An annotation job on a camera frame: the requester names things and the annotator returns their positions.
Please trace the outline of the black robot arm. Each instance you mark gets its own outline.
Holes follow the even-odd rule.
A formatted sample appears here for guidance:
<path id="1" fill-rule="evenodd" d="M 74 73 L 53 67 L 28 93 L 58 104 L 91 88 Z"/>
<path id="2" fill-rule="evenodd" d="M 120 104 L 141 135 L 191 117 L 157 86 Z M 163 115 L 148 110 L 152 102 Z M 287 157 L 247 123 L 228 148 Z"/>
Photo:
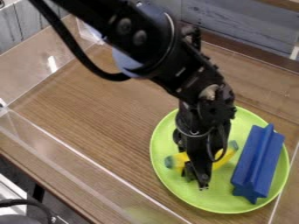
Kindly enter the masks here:
<path id="1" fill-rule="evenodd" d="M 52 0 L 85 22 L 113 47 L 124 81 L 148 79 L 179 100 L 172 140 L 188 155 L 181 175 L 209 186 L 212 164 L 227 154 L 235 94 L 209 57 L 201 31 L 181 27 L 156 5 L 129 0 Z"/>

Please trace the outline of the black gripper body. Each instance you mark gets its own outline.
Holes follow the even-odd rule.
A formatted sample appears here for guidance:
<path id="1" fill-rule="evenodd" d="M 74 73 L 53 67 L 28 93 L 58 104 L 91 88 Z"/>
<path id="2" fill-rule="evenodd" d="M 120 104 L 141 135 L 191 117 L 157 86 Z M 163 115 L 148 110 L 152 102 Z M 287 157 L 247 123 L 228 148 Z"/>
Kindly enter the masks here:
<path id="1" fill-rule="evenodd" d="M 211 85 L 200 92 L 196 104 L 180 102 L 172 139 L 191 161 L 200 158 L 216 163 L 224 158 L 236 114 L 233 101 L 229 85 Z"/>

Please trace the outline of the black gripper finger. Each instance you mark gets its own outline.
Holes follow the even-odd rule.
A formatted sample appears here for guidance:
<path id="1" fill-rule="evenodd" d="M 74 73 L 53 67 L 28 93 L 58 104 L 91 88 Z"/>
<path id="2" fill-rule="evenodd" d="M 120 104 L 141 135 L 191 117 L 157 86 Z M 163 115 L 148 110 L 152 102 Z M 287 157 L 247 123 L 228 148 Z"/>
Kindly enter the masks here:
<path id="1" fill-rule="evenodd" d="M 212 162 L 205 159 L 197 159 L 195 161 L 195 174 L 199 182 L 199 188 L 207 189 L 209 187 L 211 182 L 211 170 L 212 170 Z"/>
<path id="2" fill-rule="evenodd" d="M 195 180 L 195 174 L 193 174 L 192 163 L 191 162 L 184 163 L 181 176 L 185 178 L 187 182 L 191 182 L 191 181 Z"/>

